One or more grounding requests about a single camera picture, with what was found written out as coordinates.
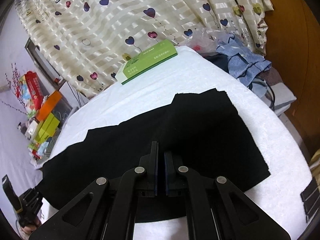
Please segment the left hand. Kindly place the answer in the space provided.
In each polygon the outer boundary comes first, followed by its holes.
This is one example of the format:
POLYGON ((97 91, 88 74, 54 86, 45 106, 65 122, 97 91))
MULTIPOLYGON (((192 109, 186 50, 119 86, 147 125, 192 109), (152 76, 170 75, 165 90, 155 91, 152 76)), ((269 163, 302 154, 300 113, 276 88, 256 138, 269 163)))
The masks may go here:
POLYGON ((36 229, 42 225, 40 219, 36 216, 34 221, 24 227, 20 226, 20 232, 22 236, 30 236, 36 229))

